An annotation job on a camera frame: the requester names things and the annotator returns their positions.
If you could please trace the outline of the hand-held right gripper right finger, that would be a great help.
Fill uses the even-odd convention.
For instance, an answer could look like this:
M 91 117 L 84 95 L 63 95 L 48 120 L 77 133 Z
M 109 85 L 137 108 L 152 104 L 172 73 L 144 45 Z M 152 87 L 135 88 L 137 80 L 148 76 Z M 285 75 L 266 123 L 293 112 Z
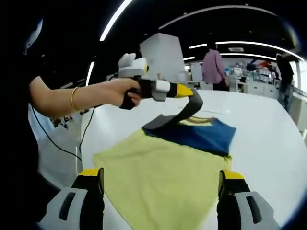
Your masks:
M 220 171 L 216 211 L 219 230 L 280 229 L 270 204 L 235 171 Z

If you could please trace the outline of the person's left hand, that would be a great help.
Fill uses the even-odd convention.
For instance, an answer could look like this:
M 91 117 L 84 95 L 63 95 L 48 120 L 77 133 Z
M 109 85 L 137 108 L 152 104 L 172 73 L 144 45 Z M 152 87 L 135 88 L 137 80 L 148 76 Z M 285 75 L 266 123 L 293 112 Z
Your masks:
M 125 93 L 131 89 L 140 89 L 139 83 L 133 79 L 120 78 L 106 82 L 107 103 L 120 107 Z

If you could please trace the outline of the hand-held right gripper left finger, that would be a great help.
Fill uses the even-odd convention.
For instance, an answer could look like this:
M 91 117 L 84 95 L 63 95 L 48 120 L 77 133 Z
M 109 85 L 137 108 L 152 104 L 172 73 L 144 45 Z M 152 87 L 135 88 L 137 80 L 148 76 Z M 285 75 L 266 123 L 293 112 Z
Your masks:
M 85 169 L 47 205 L 41 230 L 102 230 L 104 169 Z

